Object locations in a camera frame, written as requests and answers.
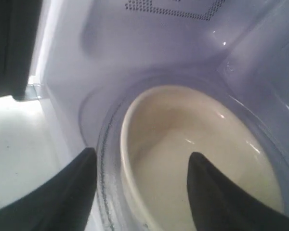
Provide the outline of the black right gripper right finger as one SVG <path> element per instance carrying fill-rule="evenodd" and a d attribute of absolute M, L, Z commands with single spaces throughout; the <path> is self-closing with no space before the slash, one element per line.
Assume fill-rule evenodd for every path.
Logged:
<path fill-rule="evenodd" d="M 187 192 L 198 231 L 289 231 L 289 217 L 248 194 L 202 153 L 189 157 Z"/>

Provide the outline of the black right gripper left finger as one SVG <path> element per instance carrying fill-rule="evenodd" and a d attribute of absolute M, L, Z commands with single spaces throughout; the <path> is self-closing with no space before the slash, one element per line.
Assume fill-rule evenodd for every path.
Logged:
<path fill-rule="evenodd" d="M 97 155 L 85 148 L 49 181 L 0 209 L 0 231 L 83 231 L 97 188 Z"/>

